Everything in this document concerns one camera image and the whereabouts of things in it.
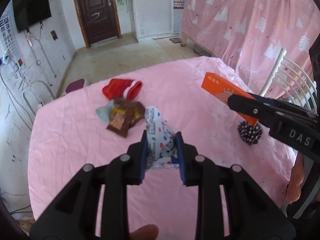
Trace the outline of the right hand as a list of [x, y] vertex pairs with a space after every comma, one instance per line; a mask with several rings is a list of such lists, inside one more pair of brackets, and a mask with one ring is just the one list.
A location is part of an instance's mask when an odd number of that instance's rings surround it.
[[304, 157], [299, 152], [295, 164], [291, 170], [291, 177], [287, 188], [287, 201], [289, 204], [296, 202], [301, 195], [302, 182], [304, 180]]

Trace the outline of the left hand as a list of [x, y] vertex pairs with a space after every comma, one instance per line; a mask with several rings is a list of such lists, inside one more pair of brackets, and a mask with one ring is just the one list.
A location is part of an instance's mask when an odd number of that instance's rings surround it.
[[159, 228], [154, 224], [145, 225], [130, 233], [131, 240], [156, 240]]

